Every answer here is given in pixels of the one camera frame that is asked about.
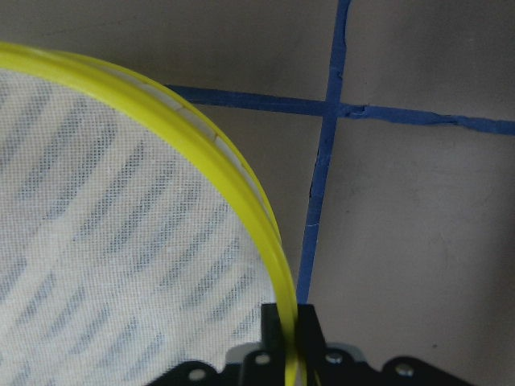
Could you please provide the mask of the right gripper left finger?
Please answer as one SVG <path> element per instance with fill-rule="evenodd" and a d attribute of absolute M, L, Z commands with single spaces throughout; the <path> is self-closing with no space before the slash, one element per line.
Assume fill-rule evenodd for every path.
<path fill-rule="evenodd" d="M 286 351 L 285 338 L 276 303 L 261 305 L 261 346 L 265 351 Z"/>

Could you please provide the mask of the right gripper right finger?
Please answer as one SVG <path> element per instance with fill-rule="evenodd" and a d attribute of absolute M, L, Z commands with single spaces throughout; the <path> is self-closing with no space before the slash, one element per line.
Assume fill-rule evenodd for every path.
<path fill-rule="evenodd" d="M 298 305 L 296 343 L 301 354 L 321 354 L 325 351 L 325 339 L 313 305 Z"/>

